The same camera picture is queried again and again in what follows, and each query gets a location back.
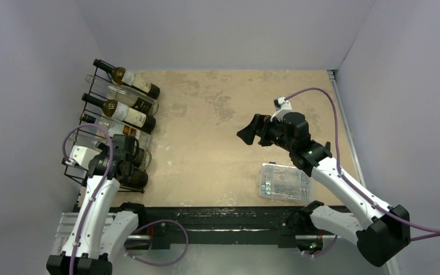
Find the tall clear glass bottle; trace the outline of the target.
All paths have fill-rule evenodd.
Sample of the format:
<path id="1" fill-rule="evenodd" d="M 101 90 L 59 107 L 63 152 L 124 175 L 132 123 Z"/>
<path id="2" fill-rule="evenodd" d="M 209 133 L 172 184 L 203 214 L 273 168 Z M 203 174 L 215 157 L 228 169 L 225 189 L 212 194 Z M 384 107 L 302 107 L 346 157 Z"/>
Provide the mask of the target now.
<path id="1" fill-rule="evenodd" d="M 149 151 L 152 136 L 142 131 L 138 131 L 135 138 L 139 142 L 139 148 L 135 148 L 134 152 L 136 156 L 135 166 L 139 170 L 145 171 L 150 165 L 152 159 L 152 155 Z M 94 135 L 86 135 L 84 133 L 73 133 L 70 135 L 70 137 L 68 137 L 68 140 L 70 142 L 74 142 L 74 144 L 77 146 L 86 146 L 96 150 L 99 149 L 99 145 L 101 143 L 108 145 L 106 138 Z"/>

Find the clear square bottle gold cap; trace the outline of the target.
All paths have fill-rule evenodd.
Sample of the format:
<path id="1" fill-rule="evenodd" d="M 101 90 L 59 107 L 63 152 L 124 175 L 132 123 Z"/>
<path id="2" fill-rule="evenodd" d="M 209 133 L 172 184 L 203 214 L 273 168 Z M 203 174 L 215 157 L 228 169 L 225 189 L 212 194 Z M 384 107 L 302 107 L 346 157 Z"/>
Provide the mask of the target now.
<path id="1" fill-rule="evenodd" d="M 82 113 L 80 120 L 83 123 L 97 124 L 103 129 L 106 129 L 108 135 L 112 138 L 114 135 L 128 135 L 133 136 L 139 141 L 139 147 L 145 150 L 150 150 L 152 145 L 152 136 L 133 126 L 120 122 L 112 118 L 96 118 L 86 113 Z"/>

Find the dark open-neck wine bottle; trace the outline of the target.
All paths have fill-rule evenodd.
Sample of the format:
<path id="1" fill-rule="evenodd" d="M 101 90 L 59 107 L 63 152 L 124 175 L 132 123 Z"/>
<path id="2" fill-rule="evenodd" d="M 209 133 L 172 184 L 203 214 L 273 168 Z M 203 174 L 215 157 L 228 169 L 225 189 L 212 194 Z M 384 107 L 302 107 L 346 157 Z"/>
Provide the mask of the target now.
<path id="1" fill-rule="evenodd" d="M 100 108 L 106 117 L 122 121 L 148 134 L 151 134 L 156 127 L 156 119 L 154 117 L 137 111 L 117 100 L 101 100 L 87 93 L 84 93 L 81 99 Z"/>

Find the clear glass black-label bottle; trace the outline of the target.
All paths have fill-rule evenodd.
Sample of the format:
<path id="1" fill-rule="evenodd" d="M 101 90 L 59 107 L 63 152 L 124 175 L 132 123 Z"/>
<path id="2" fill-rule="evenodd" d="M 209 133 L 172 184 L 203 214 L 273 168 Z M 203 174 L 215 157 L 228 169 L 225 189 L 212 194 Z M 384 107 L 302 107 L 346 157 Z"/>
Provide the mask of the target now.
<path id="1" fill-rule="evenodd" d="M 154 116 L 159 108 L 159 103 L 136 90 L 125 85 L 113 84 L 100 77 L 88 74 L 86 82 L 92 84 L 92 90 L 96 93 L 103 93 L 108 99 L 115 99 L 146 115 Z"/>

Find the dark green labelled wine bottle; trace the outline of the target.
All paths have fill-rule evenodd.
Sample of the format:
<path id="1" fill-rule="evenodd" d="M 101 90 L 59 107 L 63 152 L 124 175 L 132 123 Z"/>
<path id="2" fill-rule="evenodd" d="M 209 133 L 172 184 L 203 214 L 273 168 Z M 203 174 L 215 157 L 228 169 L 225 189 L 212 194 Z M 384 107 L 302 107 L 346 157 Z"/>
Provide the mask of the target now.
<path id="1" fill-rule="evenodd" d="M 144 93 L 145 95 L 157 99 L 160 95 L 160 88 L 142 78 L 130 70 L 120 66 L 113 66 L 103 60 L 95 59 L 93 65 L 110 75 L 115 84 L 125 85 Z"/>

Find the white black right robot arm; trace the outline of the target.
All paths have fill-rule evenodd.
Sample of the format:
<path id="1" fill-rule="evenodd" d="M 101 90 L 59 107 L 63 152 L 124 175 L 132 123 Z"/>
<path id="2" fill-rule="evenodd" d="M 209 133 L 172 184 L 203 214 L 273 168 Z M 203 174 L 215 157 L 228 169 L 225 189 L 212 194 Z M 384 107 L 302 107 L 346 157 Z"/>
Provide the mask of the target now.
<path id="1" fill-rule="evenodd" d="M 263 147 L 275 145 L 288 151 L 295 167 L 325 186 L 349 210 L 340 213 L 322 203 L 310 203 L 312 210 L 298 219 L 302 231 L 334 233 L 356 245 L 364 259 L 377 267 L 410 244 L 409 212 L 378 198 L 341 168 L 330 144 L 311 138 L 303 114 L 288 112 L 282 119 L 256 114 L 237 136 L 247 145 L 259 137 Z"/>

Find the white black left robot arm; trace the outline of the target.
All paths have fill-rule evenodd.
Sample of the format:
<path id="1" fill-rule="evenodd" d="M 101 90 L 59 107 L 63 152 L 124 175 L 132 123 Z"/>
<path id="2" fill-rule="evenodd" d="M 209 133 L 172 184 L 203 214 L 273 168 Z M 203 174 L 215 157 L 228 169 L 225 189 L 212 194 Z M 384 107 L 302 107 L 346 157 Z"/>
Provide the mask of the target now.
<path id="1" fill-rule="evenodd" d="M 112 262 L 129 233 L 146 231 L 148 219 L 137 209 L 122 210 L 107 226 L 113 198 L 138 170 L 139 141 L 114 135 L 100 150 L 74 146 L 66 161 L 87 170 L 84 201 L 60 254 L 49 256 L 49 274 L 112 274 Z"/>

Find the clear plastic screw box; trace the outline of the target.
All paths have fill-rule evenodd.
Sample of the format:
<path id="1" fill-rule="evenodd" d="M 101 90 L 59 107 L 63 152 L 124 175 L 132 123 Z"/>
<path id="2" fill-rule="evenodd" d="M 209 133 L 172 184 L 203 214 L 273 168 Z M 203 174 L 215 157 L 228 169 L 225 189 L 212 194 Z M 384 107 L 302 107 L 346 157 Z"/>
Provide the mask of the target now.
<path id="1" fill-rule="evenodd" d="M 263 163 L 259 195 L 262 198 L 310 203 L 314 200 L 311 178 L 297 167 Z"/>

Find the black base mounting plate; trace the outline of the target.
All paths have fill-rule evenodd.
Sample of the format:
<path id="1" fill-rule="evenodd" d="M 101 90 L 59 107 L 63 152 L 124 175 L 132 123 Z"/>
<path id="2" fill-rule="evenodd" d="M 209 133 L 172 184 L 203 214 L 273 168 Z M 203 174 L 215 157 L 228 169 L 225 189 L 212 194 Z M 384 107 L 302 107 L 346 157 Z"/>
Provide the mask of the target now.
<path id="1" fill-rule="evenodd" d="M 145 207 L 126 202 L 112 207 L 139 215 L 138 233 L 126 242 L 131 249 L 169 249 L 171 245 L 274 245 L 309 249 L 334 237 L 308 221 L 304 206 Z"/>

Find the black handled pliers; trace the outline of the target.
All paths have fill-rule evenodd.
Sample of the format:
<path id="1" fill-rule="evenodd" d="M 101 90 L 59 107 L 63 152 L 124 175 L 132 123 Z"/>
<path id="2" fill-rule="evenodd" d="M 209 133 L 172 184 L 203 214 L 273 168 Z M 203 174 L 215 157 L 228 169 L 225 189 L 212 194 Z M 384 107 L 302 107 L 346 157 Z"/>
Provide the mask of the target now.
<path id="1" fill-rule="evenodd" d="M 331 143 L 330 142 L 326 142 L 324 148 L 325 148 L 326 151 L 331 152 Z"/>

